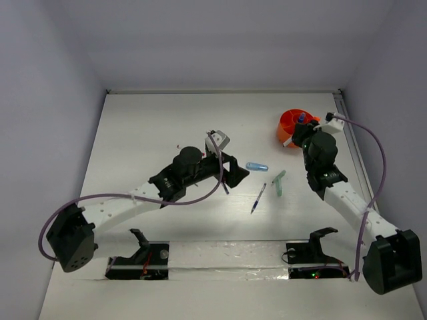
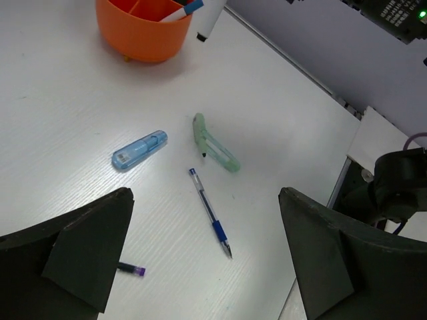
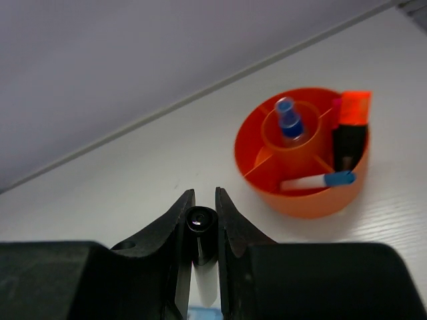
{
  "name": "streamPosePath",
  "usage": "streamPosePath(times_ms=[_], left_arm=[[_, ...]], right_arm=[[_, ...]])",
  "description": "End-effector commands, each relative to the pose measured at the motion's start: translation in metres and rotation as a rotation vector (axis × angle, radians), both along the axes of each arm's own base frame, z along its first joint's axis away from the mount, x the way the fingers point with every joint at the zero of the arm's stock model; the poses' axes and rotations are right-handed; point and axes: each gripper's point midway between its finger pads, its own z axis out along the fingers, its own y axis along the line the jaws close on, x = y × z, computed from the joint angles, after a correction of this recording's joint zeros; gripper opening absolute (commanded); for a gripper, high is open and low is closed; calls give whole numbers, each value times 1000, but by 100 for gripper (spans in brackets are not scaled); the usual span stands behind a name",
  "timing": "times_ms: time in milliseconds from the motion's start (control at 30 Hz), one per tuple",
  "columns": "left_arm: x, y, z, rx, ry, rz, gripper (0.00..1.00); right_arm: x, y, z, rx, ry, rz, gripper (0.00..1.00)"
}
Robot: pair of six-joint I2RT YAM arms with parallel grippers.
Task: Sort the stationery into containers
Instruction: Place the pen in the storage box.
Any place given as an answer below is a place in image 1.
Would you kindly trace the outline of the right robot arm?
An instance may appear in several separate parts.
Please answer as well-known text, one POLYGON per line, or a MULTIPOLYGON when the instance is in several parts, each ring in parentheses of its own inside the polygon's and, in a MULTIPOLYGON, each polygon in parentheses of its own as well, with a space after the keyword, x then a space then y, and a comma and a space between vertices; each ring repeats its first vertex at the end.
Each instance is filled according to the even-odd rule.
POLYGON ((323 125, 316 120, 296 123, 292 143, 302 149, 311 190, 358 232, 350 278, 363 277, 375 293, 383 295, 422 280, 420 240, 412 230, 402 231, 387 222, 336 166, 333 134, 342 131, 345 122, 333 115, 323 125))

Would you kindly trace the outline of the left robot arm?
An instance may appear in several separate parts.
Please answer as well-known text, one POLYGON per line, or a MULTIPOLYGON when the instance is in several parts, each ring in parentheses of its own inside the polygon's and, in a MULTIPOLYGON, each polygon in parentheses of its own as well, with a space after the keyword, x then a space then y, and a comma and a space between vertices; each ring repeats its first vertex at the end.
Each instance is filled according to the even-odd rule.
POLYGON ((79 207, 78 200, 63 205, 41 235, 54 252, 53 260, 71 273, 101 255, 101 236, 116 225, 168 205, 183 206, 187 188, 211 177, 217 181, 216 188, 221 184, 234 188, 249 174, 231 155, 210 147, 204 152, 184 147, 170 165, 131 193, 100 194, 102 201, 86 208, 79 207))

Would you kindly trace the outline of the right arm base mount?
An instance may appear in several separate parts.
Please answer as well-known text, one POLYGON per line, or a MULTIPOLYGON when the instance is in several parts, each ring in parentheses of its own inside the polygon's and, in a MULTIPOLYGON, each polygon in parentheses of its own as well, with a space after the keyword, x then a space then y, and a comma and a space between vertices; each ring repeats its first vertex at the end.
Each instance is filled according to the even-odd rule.
POLYGON ((327 227, 311 232, 306 240, 287 241, 281 260, 288 266, 289 279, 348 279, 349 267, 322 249, 321 238, 337 232, 327 227))

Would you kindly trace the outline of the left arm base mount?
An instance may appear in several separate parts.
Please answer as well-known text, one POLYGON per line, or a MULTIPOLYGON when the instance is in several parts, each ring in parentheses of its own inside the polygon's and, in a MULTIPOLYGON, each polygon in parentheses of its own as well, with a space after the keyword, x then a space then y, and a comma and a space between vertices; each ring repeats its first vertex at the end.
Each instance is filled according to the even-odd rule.
POLYGON ((139 229, 129 230, 138 249, 130 257, 110 257, 105 271, 109 280, 168 280, 169 242, 150 242, 139 229))

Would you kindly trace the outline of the black cap white marker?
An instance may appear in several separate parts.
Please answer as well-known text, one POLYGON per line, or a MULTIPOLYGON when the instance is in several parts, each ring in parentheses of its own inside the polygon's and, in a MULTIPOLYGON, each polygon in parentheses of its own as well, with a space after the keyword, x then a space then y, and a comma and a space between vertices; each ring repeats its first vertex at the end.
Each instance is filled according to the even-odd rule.
POLYGON ((288 145, 290 145, 292 143, 292 138, 287 139, 286 141, 283 142, 283 146, 287 147, 288 145))

